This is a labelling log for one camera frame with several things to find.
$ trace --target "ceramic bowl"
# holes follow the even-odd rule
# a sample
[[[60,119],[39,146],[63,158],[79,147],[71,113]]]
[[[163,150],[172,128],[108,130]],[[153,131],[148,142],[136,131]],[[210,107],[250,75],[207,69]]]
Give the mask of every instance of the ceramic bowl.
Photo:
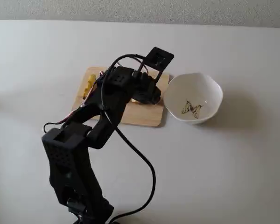
[[[173,78],[163,99],[164,105],[176,119],[199,124],[217,113],[223,91],[211,77],[192,73]]]

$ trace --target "wooden cutting board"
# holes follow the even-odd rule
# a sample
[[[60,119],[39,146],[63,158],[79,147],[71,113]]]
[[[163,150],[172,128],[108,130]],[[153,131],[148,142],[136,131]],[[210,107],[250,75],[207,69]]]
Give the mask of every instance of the wooden cutting board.
[[[77,109],[83,101],[84,89],[87,85],[88,77],[91,74],[95,74],[96,77],[99,76],[100,71],[105,71],[107,68],[104,67],[90,67],[85,72],[81,85],[79,87],[76,100],[72,109]],[[156,77],[157,71],[150,70],[149,75]],[[161,118],[163,114],[164,104],[163,104],[163,93],[166,90],[169,83],[169,74],[163,73],[160,80],[157,83],[158,88],[161,90],[161,101],[156,105],[144,105],[137,102],[130,102],[126,105],[125,112],[122,116],[121,123],[131,124],[131,125],[141,125],[141,126],[151,126],[156,127],[161,123]]]

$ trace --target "robotic arm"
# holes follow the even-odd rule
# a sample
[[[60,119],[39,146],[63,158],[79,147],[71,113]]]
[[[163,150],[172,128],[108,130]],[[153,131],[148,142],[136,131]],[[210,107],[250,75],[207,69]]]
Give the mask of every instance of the robotic arm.
[[[143,61],[138,70],[115,67],[124,57]],[[159,102],[161,91],[156,83],[173,58],[172,54],[156,47],[146,57],[125,55],[118,58],[62,127],[52,128],[42,137],[50,164],[50,184],[59,203],[78,217],[75,224],[104,224],[113,212],[91,168],[88,147],[100,149],[104,146],[131,98],[144,104]],[[144,65],[159,71],[156,79],[141,73]],[[100,119],[93,128],[83,124],[96,115],[100,115]]]

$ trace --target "white table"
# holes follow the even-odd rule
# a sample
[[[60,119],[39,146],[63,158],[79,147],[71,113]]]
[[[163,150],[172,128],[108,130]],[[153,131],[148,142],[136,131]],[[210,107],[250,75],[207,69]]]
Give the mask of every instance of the white table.
[[[202,126],[169,113],[119,126],[157,172],[152,203],[121,223],[280,224],[280,29],[83,21],[0,21],[0,224],[75,221],[49,184],[42,125],[70,111],[87,67],[153,46],[175,55],[173,76],[212,76],[224,101]],[[116,133],[90,157],[115,214],[146,201],[150,171]]]

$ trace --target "butterfly print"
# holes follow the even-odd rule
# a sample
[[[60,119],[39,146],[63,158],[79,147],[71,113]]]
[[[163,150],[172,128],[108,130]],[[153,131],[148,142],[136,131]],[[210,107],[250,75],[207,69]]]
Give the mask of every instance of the butterfly print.
[[[186,105],[182,109],[182,114],[188,113],[191,111],[196,119],[199,118],[200,108],[203,107],[202,105],[192,106],[191,102],[187,100]]]

